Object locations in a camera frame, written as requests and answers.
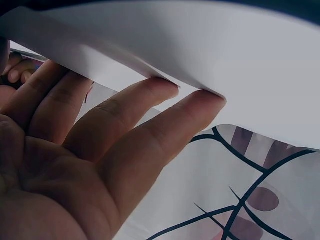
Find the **black line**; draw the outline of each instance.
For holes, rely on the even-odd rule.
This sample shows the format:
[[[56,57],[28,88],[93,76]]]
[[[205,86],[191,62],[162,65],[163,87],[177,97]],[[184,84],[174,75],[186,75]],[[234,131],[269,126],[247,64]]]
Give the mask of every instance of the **black line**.
[[[241,198],[239,204],[235,207],[234,211],[231,213],[231,216],[229,218],[229,221],[227,222],[227,224],[225,225],[225,230],[223,232],[222,238],[221,240],[227,240],[228,234],[230,232],[231,226],[232,224],[234,224],[234,221],[238,215],[238,213],[240,212],[241,208],[245,205],[246,201],[248,200],[248,198],[251,196],[251,194],[254,192],[254,190],[267,178],[269,177],[274,171],[276,171],[277,169],[281,168],[283,165],[287,164],[288,162],[302,157],[304,155],[307,154],[313,154],[314,151],[311,150],[303,150],[300,152],[297,152],[291,156],[286,157],[285,159],[281,160],[280,162],[278,162],[277,164],[275,164],[273,167],[271,167],[270,169],[267,170],[266,173],[264,173],[261,177],[259,177],[257,179],[257,181],[255,181],[255,183],[249,188],[249,190],[243,195],[243,197]]]
[[[205,214],[207,213],[204,209],[202,209],[201,207],[199,207],[196,203],[194,203],[194,205],[196,205],[202,212],[204,212]],[[216,220],[213,216],[209,217],[212,221],[214,221],[214,223],[216,223],[220,228],[222,228],[223,230],[225,230],[225,227],[218,221]],[[232,234],[232,232],[230,232],[229,238],[231,238],[231,240],[240,240],[239,238],[237,238],[235,235]]]
[[[157,234],[153,235],[152,237],[148,238],[147,240],[156,239],[156,238],[158,238],[158,237],[160,237],[160,236],[162,236],[164,234],[167,234],[169,232],[172,232],[174,230],[183,228],[183,227],[185,227],[187,225],[194,224],[194,223],[196,223],[196,222],[198,222],[200,220],[203,220],[203,219],[206,219],[206,218],[218,215],[218,214],[222,214],[222,213],[233,211],[234,209],[235,209],[235,206],[227,206],[227,207],[215,210],[215,211],[211,211],[211,212],[205,213],[205,214],[203,214],[201,216],[195,217],[195,218],[190,219],[188,221],[185,221],[185,222],[182,222],[182,223],[177,224],[175,226],[169,227],[169,228],[167,228],[167,229],[165,229],[165,230],[163,230],[161,232],[158,232]]]
[[[202,212],[204,212],[205,214],[207,214],[207,212],[205,210],[203,210],[201,207],[199,207],[196,203],[194,203],[194,205],[197,206],[198,209],[200,209]],[[216,220],[214,217],[210,216],[209,217],[212,221],[214,221],[220,228],[222,228],[223,230],[225,229],[225,227],[218,221]]]
[[[217,140],[217,138],[212,135],[212,134],[203,134],[203,135],[198,135],[195,136],[194,138],[192,138],[192,140],[190,141],[190,144],[199,140],[203,140],[203,139],[213,139],[213,140]]]
[[[243,156],[241,153],[239,153],[236,149],[234,149],[229,143],[227,143],[226,140],[224,140],[224,138],[220,135],[216,127],[212,128],[212,131],[214,133],[215,139],[219,141],[226,149],[228,149],[233,155],[235,155],[241,161],[243,161],[244,163],[248,164],[249,166],[253,167],[254,169],[256,169],[261,173],[267,172],[267,169],[249,160],[248,158]]]
[[[238,197],[238,195],[235,193],[235,191],[233,191],[233,189],[231,187],[229,187],[230,190],[232,191],[232,193],[236,196],[236,198],[238,200],[240,200],[240,197]],[[268,233],[270,233],[273,236],[276,236],[280,239],[284,239],[284,240],[292,240],[291,238],[283,235],[281,232],[273,229],[272,227],[268,226],[267,224],[265,224],[263,221],[261,221],[248,207],[246,204],[243,205],[245,211],[248,213],[248,215],[250,216],[250,218],[263,230],[267,231]]]

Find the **fabric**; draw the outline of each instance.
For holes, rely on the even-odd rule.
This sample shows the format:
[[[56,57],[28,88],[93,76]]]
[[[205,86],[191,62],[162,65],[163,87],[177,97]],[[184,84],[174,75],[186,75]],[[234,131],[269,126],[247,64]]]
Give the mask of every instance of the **fabric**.
[[[116,94],[98,84],[79,117]],[[151,109],[139,124],[159,114]],[[320,239],[320,155],[233,125],[199,133],[115,240]]]

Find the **skin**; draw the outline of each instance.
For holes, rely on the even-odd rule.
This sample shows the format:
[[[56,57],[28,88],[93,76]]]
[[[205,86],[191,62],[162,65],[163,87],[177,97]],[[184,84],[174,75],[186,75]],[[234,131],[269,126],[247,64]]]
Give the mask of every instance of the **skin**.
[[[20,53],[12,52],[9,56],[2,76],[12,84],[21,82],[25,84],[36,71],[36,66],[30,59],[23,59]],[[11,96],[16,92],[11,86],[0,85],[0,109],[6,105]]]
[[[173,83],[151,78],[74,125],[91,84],[47,61],[0,109],[0,239],[111,240],[225,105],[200,90],[134,128],[178,94]]]

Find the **finger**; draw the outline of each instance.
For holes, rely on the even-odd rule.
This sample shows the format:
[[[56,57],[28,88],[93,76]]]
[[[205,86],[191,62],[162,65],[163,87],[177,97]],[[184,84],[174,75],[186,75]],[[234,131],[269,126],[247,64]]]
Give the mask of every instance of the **finger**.
[[[16,90],[7,85],[0,85],[0,109],[6,105]]]
[[[2,75],[7,75],[12,68],[18,65],[22,61],[22,56],[18,52],[12,52],[9,56],[9,61],[3,71]]]
[[[15,92],[10,102],[0,110],[0,114],[10,117],[25,129],[39,104],[67,72],[68,69],[50,60],[45,62],[31,79]]]
[[[28,135],[62,144],[75,124],[91,85],[90,79],[68,72],[39,105]]]
[[[34,70],[34,69],[24,71],[21,75],[21,83],[25,84],[35,72],[36,72],[36,70]]]
[[[0,115],[0,195],[19,187],[17,166],[24,155],[25,133],[7,116]]]
[[[177,93],[176,85],[160,78],[132,85],[89,111],[77,122],[63,145],[80,159],[96,162],[150,108]]]
[[[0,37],[0,73],[3,73],[10,55],[10,41]]]
[[[24,72],[28,70],[32,71],[35,68],[36,66],[31,59],[24,59],[9,71],[8,80],[10,83],[14,84],[21,79]]]
[[[122,222],[158,175],[223,108],[222,98],[204,90],[133,129],[105,155],[98,169],[117,204]]]

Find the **white paper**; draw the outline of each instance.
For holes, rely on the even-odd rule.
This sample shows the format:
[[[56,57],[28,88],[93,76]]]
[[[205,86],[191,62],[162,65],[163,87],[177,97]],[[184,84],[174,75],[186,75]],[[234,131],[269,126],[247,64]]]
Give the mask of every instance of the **white paper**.
[[[21,7],[0,34],[115,91],[151,75],[181,86],[158,110],[207,89],[228,101],[212,126],[320,148],[320,31],[307,22],[221,2],[109,2]]]

